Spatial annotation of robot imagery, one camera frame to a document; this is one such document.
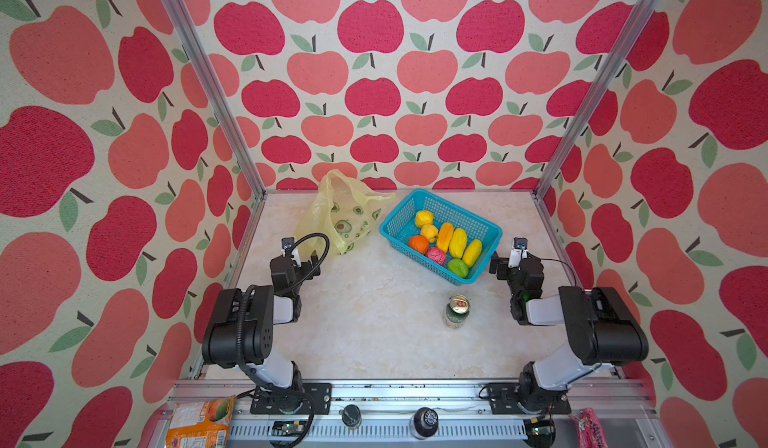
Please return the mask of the yellow toy corn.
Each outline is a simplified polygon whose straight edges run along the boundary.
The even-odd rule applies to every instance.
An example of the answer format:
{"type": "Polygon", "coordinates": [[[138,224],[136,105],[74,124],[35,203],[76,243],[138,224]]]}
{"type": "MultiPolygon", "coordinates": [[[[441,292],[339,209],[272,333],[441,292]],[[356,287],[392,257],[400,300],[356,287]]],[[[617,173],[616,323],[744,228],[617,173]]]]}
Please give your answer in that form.
{"type": "Polygon", "coordinates": [[[483,252],[483,244],[480,239],[473,240],[465,249],[462,261],[468,268],[472,268],[483,252]]]}

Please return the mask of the yellow toy lemon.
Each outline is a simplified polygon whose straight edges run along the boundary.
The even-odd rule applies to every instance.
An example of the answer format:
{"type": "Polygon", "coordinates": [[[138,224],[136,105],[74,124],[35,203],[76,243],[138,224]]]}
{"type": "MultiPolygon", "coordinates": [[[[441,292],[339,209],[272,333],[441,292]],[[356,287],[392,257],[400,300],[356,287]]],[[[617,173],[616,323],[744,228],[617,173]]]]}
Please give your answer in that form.
{"type": "Polygon", "coordinates": [[[418,228],[422,228],[425,225],[432,225],[434,222],[434,214],[428,210],[418,211],[414,216],[414,224],[418,228]]]}

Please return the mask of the yellow toy banana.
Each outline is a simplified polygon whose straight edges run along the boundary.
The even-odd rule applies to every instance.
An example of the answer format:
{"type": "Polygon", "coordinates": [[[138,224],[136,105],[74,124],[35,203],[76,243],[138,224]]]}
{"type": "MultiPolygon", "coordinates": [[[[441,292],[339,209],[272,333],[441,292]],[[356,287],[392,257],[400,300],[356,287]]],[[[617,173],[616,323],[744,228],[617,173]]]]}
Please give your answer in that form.
{"type": "Polygon", "coordinates": [[[468,245],[467,232],[462,228],[456,228],[449,244],[449,253],[454,259],[461,259],[468,245]]]}

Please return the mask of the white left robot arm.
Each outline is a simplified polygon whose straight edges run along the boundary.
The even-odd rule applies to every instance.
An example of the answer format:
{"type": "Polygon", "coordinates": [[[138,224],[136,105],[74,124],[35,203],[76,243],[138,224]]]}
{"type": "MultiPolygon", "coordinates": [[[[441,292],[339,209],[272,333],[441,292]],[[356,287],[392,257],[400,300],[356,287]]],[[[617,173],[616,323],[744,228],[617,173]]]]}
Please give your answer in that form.
{"type": "Polygon", "coordinates": [[[319,271],[319,258],[300,262],[283,254],[270,262],[271,283],[222,291],[202,341],[203,363],[238,368],[264,388],[301,392],[301,373],[274,347],[274,327],[298,321],[303,277],[319,271]]]}

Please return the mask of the yellow toy mango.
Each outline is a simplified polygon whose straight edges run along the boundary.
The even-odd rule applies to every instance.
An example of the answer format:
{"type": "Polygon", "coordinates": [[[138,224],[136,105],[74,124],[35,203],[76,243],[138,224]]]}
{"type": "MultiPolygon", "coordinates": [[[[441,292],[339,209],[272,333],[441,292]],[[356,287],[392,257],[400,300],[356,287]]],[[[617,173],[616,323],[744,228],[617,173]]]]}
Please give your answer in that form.
{"type": "Polygon", "coordinates": [[[454,234],[454,226],[449,222],[443,223],[439,229],[439,235],[436,241],[436,246],[447,253],[449,251],[449,246],[450,246],[453,234],[454,234]]]}

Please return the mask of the small yellow toy pepper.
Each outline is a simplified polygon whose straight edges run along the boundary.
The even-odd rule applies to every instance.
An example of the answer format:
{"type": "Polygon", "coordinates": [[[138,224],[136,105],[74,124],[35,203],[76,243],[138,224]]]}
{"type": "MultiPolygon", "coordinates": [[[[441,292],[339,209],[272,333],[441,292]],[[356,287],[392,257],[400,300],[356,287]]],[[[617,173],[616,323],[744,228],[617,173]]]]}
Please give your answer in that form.
{"type": "Polygon", "coordinates": [[[432,244],[437,241],[439,235],[439,229],[432,224],[425,224],[420,229],[420,235],[427,239],[432,244]]]}

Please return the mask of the pink toy fruit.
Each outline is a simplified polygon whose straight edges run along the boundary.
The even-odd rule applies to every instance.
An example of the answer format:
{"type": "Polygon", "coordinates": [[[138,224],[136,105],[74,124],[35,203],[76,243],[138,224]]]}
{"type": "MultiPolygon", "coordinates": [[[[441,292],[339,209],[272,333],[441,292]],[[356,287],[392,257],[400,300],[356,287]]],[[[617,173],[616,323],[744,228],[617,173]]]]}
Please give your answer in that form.
{"type": "Polygon", "coordinates": [[[437,265],[443,266],[447,260],[447,253],[437,246],[432,246],[426,252],[426,257],[437,265]]]}

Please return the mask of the yellow plastic avocado-print bag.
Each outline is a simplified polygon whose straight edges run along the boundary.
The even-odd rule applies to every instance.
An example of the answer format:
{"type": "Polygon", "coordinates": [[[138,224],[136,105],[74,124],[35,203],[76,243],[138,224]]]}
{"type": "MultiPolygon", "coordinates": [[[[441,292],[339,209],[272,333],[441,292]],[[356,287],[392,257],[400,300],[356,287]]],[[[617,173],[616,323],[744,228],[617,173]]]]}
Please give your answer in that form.
{"type": "Polygon", "coordinates": [[[364,182],[334,169],[321,179],[297,233],[325,234],[330,254],[347,254],[378,228],[394,201],[394,193],[374,191],[364,182]]]}

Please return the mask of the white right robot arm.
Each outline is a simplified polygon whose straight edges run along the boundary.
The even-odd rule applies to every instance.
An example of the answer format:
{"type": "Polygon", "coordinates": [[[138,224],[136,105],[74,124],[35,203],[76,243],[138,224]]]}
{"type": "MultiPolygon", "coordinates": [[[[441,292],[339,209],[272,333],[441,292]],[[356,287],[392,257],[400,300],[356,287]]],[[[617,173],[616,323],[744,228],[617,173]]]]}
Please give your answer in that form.
{"type": "Polygon", "coordinates": [[[543,297],[542,260],[523,249],[494,254],[489,272],[507,283],[510,312],[522,326],[565,327],[567,341],[525,365],[514,390],[498,397],[524,413],[538,414],[566,402],[571,385],[602,366],[646,359],[649,343],[636,317],[612,287],[561,286],[543,297]]]}

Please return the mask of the orange toy fruit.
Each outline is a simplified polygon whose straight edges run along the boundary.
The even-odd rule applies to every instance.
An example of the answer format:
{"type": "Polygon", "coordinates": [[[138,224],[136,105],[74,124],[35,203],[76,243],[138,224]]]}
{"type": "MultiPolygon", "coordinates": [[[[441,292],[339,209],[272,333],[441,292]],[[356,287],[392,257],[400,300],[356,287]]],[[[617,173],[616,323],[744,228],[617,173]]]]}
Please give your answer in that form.
{"type": "Polygon", "coordinates": [[[430,242],[423,235],[415,235],[409,239],[408,246],[415,252],[426,255],[430,248],[430,242]]]}

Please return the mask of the green toy fruit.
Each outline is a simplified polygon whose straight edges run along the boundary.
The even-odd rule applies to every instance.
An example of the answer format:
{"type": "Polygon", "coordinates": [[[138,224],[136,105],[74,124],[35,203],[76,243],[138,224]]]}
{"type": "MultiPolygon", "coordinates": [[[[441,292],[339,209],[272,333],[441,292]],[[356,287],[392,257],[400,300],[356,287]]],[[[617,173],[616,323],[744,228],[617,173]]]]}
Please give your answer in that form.
{"type": "Polygon", "coordinates": [[[466,279],[469,275],[469,266],[460,258],[453,258],[447,264],[448,270],[461,279],[466,279]]]}

